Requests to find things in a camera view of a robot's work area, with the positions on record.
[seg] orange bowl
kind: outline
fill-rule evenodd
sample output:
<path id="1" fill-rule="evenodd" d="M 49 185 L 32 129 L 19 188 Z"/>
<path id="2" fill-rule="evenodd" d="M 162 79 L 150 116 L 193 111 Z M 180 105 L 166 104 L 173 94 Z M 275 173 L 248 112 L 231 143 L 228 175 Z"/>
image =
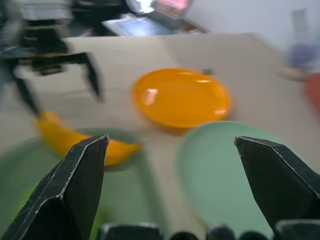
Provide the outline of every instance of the orange bowl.
<path id="1" fill-rule="evenodd" d="M 226 88 L 200 72 L 170 68 L 142 76 L 132 89 L 138 110 L 152 122 L 174 129 L 191 129 L 225 119 L 232 108 Z"/>

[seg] white wall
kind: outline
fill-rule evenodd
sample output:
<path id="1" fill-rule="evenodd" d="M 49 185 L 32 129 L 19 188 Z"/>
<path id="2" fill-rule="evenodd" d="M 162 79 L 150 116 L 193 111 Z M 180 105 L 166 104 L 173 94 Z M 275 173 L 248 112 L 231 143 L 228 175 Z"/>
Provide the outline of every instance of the white wall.
<path id="1" fill-rule="evenodd" d="M 186 17 L 214 33 L 259 33 L 281 49 L 293 41 L 293 10 L 307 9 L 320 35 L 320 0 L 194 0 Z"/>

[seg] light green plate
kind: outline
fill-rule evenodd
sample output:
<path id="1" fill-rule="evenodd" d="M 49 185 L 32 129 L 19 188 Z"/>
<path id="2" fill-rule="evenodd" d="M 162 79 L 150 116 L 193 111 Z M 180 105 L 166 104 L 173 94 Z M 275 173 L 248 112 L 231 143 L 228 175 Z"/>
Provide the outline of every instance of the light green plate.
<path id="1" fill-rule="evenodd" d="M 239 122 L 202 125 L 187 134 L 178 151 L 176 168 L 182 189 L 205 224 L 227 224 L 237 235 L 254 230 L 270 237 L 272 230 L 255 202 L 234 145 L 236 136 L 288 146 L 266 131 Z"/>
<path id="2" fill-rule="evenodd" d="M 84 129 L 82 132 L 127 143 L 137 143 L 128 132 L 112 128 Z M 0 156 L 0 236 L 14 218 L 17 206 L 30 188 L 61 160 L 39 138 L 25 141 Z M 155 223 L 168 233 L 146 155 L 135 153 L 125 163 L 106 168 L 99 208 L 106 223 Z"/>

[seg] red object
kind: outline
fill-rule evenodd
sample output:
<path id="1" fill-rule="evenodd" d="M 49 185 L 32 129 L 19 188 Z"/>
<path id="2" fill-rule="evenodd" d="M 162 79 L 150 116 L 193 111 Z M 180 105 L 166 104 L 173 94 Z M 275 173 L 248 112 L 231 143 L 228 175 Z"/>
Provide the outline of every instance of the red object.
<path id="1" fill-rule="evenodd" d="M 313 74 L 306 80 L 305 90 L 312 105 L 320 115 L 320 73 Z"/>

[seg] laptop screen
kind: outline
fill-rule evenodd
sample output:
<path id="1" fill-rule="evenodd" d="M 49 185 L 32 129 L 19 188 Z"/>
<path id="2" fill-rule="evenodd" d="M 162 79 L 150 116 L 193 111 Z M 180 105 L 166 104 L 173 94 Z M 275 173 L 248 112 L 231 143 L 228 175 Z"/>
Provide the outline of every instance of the laptop screen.
<path id="1" fill-rule="evenodd" d="M 172 19 L 179 19 L 189 7 L 191 0 L 157 0 L 154 10 Z"/>

